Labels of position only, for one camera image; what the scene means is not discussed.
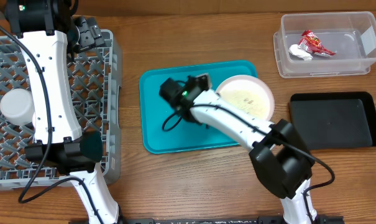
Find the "white plate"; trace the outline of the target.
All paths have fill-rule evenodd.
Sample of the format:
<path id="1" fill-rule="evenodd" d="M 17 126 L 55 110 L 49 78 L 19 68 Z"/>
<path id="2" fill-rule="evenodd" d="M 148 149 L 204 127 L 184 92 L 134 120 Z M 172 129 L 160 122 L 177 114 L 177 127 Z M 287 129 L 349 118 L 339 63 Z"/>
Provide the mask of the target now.
<path id="1" fill-rule="evenodd" d="M 271 120 L 275 100 L 270 88 L 250 75 L 236 75 L 224 80 L 216 89 L 221 98 L 236 108 L 263 120 Z"/>

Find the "grey bowl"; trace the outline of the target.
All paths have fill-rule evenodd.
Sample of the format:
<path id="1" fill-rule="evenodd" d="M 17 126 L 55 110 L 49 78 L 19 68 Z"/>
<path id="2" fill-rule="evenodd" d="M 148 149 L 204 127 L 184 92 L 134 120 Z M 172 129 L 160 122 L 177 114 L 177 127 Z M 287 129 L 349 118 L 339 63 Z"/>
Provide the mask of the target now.
<path id="1" fill-rule="evenodd" d="M 35 112 L 31 92 L 21 88 L 10 90 L 2 97 L 0 110 L 11 124 L 22 126 L 31 123 Z"/>

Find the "white napkin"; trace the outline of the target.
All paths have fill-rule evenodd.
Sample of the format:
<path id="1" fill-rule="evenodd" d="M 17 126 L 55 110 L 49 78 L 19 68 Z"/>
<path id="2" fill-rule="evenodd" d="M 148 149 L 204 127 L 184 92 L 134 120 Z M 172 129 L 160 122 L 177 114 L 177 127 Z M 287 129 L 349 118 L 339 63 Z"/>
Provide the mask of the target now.
<path id="1" fill-rule="evenodd" d="M 304 61 L 309 61 L 313 59 L 313 56 L 307 51 L 301 49 L 298 44 L 293 44 L 288 49 L 289 53 L 303 59 Z"/>

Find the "red foil wrapper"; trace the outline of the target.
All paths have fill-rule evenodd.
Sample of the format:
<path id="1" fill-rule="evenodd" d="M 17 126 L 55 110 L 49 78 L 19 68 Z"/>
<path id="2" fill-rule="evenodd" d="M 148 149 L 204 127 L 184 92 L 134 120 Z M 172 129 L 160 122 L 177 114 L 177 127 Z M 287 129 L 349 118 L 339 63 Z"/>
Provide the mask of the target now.
<path id="1" fill-rule="evenodd" d="M 298 43 L 298 47 L 310 54 L 331 57 L 335 53 L 326 49 L 321 43 L 320 39 L 311 31 L 305 30 Z"/>

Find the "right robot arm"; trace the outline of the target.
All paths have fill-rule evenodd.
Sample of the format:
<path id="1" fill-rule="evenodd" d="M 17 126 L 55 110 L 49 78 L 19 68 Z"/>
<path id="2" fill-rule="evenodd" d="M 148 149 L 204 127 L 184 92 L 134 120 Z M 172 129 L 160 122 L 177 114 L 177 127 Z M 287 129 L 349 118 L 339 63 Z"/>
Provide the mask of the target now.
<path id="1" fill-rule="evenodd" d="M 256 118 L 211 88 L 208 74 L 186 81 L 166 79 L 159 95 L 190 123 L 215 128 L 248 150 L 260 183 L 281 200 L 285 223 L 314 223 L 309 186 L 314 158 L 294 126 Z"/>

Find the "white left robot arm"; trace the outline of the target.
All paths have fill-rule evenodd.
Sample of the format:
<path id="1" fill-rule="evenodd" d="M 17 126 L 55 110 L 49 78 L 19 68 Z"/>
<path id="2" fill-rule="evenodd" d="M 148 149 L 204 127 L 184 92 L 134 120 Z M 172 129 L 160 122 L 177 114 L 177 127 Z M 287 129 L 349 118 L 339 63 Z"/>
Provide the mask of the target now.
<path id="1" fill-rule="evenodd" d="M 76 16 L 77 1 L 8 0 L 7 33 L 27 66 L 35 113 L 35 141 L 26 158 L 56 168 L 78 192 L 90 223 L 121 223 L 101 170 L 98 131 L 83 132 L 73 107 L 68 62 L 75 54 L 105 45 L 93 18 Z"/>

